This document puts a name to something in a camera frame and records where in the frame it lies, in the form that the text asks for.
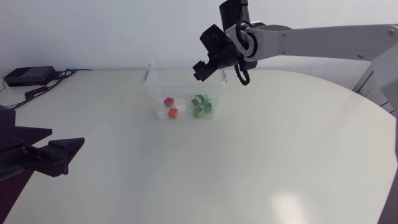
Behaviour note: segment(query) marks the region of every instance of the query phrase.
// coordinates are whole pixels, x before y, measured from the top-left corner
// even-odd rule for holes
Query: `power adapter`
[[[4,77],[9,86],[47,85],[55,72],[53,66],[17,68]]]

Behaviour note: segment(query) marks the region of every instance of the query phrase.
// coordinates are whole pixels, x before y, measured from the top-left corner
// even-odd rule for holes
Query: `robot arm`
[[[228,0],[220,6],[220,13],[225,33],[213,25],[201,36],[209,51],[209,63],[199,62],[194,66],[198,80],[204,81],[216,69],[234,66],[242,84],[247,85],[248,70],[258,60],[278,55],[365,60],[371,62],[377,85],[391,105],[398,108],[397,25],[311,29],[266,26],[261,22],[250,23],[247,0]]]

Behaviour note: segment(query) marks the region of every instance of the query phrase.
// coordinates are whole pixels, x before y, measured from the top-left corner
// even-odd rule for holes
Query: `clear plastic container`
[[[169,109],[178,109],[177,119],[213,118],[222,90],[227,86],[224,70],[217,70],[206,81],[201,82],[193,76],[193,66],[198,60],[153,60],[144,77],[142,85],[147,89],[159,119],[171,119]],[[193,110],[195,105],[191,102],[195,95],[208,95],[212,110],[197,117]],[[173,98],[174,104],[166,106],[164,100]]]

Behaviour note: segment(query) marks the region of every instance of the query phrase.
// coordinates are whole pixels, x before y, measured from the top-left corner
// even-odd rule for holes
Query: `white table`
[[[68,175],[35,172],[6,223],[377,222],[397,168],[382,108],[306,75],[256,70],[245,87],[229,71],[215,119],[159,120],[143,73],[78,72],[17,110],[53,129],[36,146],[86,143]]]

